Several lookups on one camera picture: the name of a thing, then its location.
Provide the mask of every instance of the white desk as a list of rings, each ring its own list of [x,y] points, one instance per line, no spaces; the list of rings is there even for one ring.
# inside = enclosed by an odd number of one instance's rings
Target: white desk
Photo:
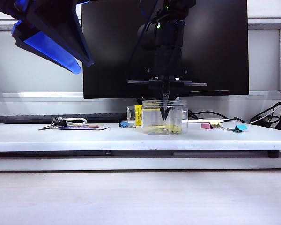
[[[224,123],[224,127],[234,128],[236,124],[239,123],[227,122]],[[43,152],[49,154],[54,152],[55,157],[50,155],[47,157],[27,155],[0,157],[0,170],[281,168],[281,156],[278,159],[272,159],[268,158],[264,152],[281,150],[281,131],[254,125],[247,125],[248,130],[242,133],[233,133],[220,129],[200,129],[200,124],[190,124],[187,134],[171,136],[147,135],[141,132],[140,127],[120,128],[118,124],[110,124],[111,128],[103,131],[59,129],[37,131],[41,126],[0,124],[0,153],[39,154]],[[130,155],[117,154],[120,150],[129,150]],[[156,153],[151,156],[136,156],[131,153],[137,150],[138,154],[145,150],[165,150],[171,155]],[[206,155],[206,152],[211,152],[211,150],[248,152],[244,157],[240,155],[244,154],[243,152]],[[103,151],[106,155],[96,155],[98,151]],[[71,152],[79,156],[62,155],[71,155]]]

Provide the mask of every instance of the white wall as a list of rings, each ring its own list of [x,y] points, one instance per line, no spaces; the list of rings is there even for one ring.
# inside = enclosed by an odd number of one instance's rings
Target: white wall
[[[248,0],[248,16],[281,16],[281,0]]]

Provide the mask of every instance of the keychain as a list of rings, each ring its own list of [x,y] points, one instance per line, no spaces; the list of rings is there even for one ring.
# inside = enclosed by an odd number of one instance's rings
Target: keychain
[[[45,126],[38,130],[47,130],[47,129],[53,129],[53,128],[59,128],[59,127],[66,127],[67,125],[84,125],[87,121],[85,118],[62,118],[62,117],[55,117],[51,124],[48,126]]]

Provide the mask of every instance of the computer monitor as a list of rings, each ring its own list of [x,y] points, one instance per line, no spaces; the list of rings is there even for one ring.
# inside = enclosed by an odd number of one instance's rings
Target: computer monitor
[[[138,47],[137,32],[154,0],[96,0],[82,5],[82,30],[94,58],[83,66],[84,98],[154,97],[148,80],[154,51]],[[249,93],[248,21],[246,0],[197,0],[186,18],[182,48],[183,79],[207,83],[186,87],[180,96]]]

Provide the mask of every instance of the clear plastic jar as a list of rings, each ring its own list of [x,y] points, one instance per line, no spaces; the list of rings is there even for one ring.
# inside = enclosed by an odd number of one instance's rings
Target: clear plastic jar
[[[188,108],[185,100],[143,101],[141,127],[151,135],[178,135],[187,132]]]

